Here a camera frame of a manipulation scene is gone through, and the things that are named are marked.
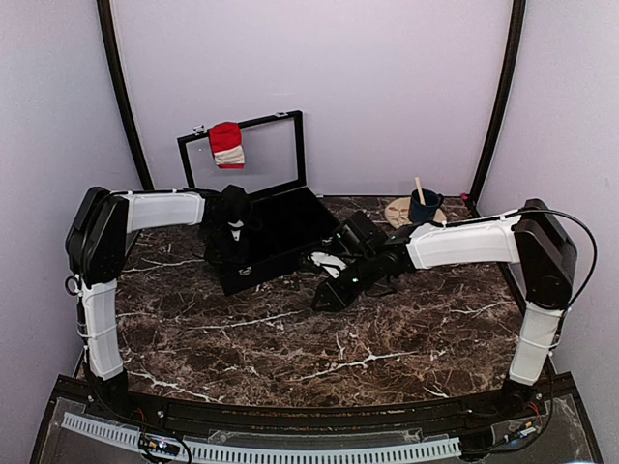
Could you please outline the red and beige sock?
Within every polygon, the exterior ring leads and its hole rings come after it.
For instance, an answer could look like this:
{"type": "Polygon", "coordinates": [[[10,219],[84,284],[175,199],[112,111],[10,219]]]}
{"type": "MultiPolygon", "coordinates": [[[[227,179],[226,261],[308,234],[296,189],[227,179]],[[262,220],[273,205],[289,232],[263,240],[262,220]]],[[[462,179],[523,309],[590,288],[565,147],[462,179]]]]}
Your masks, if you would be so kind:
{"type": "Polygon", "coordinates": [[[243,169],[245,153],[239,125],[233,122],[217,124],[208,130],[214,162],[219,169],[243,169]]]}

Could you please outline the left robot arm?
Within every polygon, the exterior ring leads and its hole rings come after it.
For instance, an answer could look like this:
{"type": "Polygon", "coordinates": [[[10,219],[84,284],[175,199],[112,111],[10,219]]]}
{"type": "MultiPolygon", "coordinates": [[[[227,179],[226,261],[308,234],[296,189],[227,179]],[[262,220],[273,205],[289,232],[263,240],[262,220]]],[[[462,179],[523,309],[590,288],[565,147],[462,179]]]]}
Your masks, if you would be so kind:
{"type": "Polygon", "coordinates": [[[131,234],[143,229],[197,225],[216,258],[237,264],[249,247],[247,233],[260,224],[250,196],[237,186],[222,191],[89,188],[68,232],[65,250],[71,271],[66,289],[76,298],[77,329],[90,373],[103,382],[124,373],[115,298],[131,234]]]}

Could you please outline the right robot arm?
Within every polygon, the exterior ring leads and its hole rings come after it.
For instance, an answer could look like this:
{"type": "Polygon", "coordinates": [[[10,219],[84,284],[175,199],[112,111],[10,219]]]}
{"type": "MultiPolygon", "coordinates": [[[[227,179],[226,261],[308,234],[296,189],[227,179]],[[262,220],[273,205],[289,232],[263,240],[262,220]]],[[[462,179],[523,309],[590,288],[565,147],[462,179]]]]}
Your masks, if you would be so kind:
{"type": "Polygon", "coordinates": [[[456,222],[428,220],[387,234],[366,214],[354,213],[334,232],[344,252],[316,251],[310,260],[328,277],[313,296],[315,310],[336,312],[354,303],[383,278],[448,265],[509,263],[520,266],[525,311],[510,365],[510,385],[493,399],[504,420],[516,418],[531,402],[550,352],[558,345],[564,320],[582,293],[574,287],[577,250],[560,221],[576,217],[550,210],[537,198],[493,217],[456,222]]]}

